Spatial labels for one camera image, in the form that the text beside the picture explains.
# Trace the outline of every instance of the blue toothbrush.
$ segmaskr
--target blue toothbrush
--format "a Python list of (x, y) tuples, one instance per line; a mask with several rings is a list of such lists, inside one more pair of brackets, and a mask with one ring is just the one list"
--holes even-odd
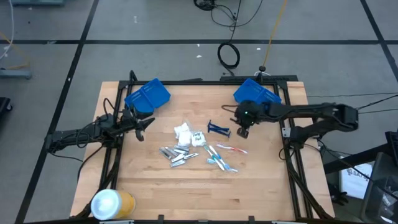
[(206, 151), (210, 154), (211, 158), (212, 158), (214, 161), (216, 161), (216, 163), (217, 163), (217, 165), (220, 167), (220, 169), (221, 169), (221, 170), (225, 170), (224, 167), (223, 167), (223, 165), (221, 165), (221, 163), (218, 162), (217, 157), (216, 157), (215, 155), (213, 155), (213, 154), (210, 152), (209, 147), (206, 146), (206, 145), (204, 145), (203, 147), (204, 147), (204, 148), (206, 149)]
[(216, 155), (217, 159), (220, 160), (220, 162), (224, 165), (226, 170), (237, 172), (236, 169), (230, 168), (230, 166), (224, 162), (223, 158), (221, 158), (221, 156), (214, 150), (213, 146), (209, 146), (209, 147), (214, 152), (214, 154)]

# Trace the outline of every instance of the blue clip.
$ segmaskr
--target blue clip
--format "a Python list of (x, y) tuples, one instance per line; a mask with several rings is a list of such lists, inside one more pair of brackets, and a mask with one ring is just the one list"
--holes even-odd
[(214, 131), (214, 130), (228, 132), (229, 128), (221, 128), (215, 124), (212, 124), (211, 120), (209, 120), (209, 123), (207, 124), (207, 133), (209, 133), (210, 131)]
[(214, 131), (215, 133), (228, 136), (228, 138), (229, 138), (229, 136), (231, 135), (231, 131), (230, 131), (229, 133), (224, 133), (224, 132), (222, 132), (222, 131), (220, 131), (219, 129), (216, 129), (216, 128), (210, 128), (209, 131)]

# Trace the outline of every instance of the blue bin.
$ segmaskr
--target blue bin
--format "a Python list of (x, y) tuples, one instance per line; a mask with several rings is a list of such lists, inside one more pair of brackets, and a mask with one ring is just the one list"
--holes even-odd
[(166, 90), (158, 78), (143, 85), (139, 90), (131, 93), (124, 99), (130, 108), (134, 105), (141, 113), (153, 113), (155, 108), (160, 108), (170, 100), (170, 93)]
[(241, 103), (244, 100), (252, 100), (257, 104), (263, 102), (281, 103), (282, 100), (273, 92), (260, 86), (258, 83), (248, 78), (234, 93), (235, 101)]

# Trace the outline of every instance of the yellow cup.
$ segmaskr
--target yellow cup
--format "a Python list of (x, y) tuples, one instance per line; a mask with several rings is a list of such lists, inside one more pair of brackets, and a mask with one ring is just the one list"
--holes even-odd
[(102, 190), (91, 201), (91, 212), (99, 220), (127, 217), (135, 208), (136, 199), (119, 190)]

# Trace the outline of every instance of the yellow cable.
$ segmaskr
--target yellow cable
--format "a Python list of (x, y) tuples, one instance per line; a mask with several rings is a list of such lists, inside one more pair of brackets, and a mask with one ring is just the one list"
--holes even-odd
[(11, 43), (11, 41), (10, 41), (2, 32), (0, 32), (0, 35), (1, 35), (1, 37), (2, 37), (4, 40), (6, 40), (6, 41), (10, 44), (10, 47), (16, 49), (16, 50), (17, 50), (17, 53), (18, 53), (20, 56), (22, 56), (22, 57), (25, 59), (25, 61), (26, 61), (25, 64), (12, 66), (12, 67), (9, 67), (9, 68), (7, 68), (7, 69), (10, 70), (10, 69), (19, 69), (19, 68), (29, 67), (29, 65), (30, 65), (29, 57), (28, 57), (18, 46), (16, 46), (16, 45), (14, 45), (13, 43)]
[(279, 25), (279, 21), (280, 21), (280, 18), (282, 17), (282, 14), (284, 13), (284, 10), (285, 10), (285, 7), (286, 7), (286, 3), (287, 3), (287, 0), (284, 1), (283, 5), (282, 5), (282, 8), (279, 11), (278, 19), (276, 20), (274, 29), (272, 30), (272, 33), (271, 33), (271, 37), (269, 38), (269, 42), (268, 42), (268, 46), (267, 46), (266, 58), (264, 59), (264, 63), (262, 64), (262, 66), (264, 66), (264, 67), (266, 66), (266, 63), (267, 63), (268, 53), (269, 53), (269, 49), (271, 48), (272, 38), (274, 38), (274, 34), (276, 32), (276, 28)]

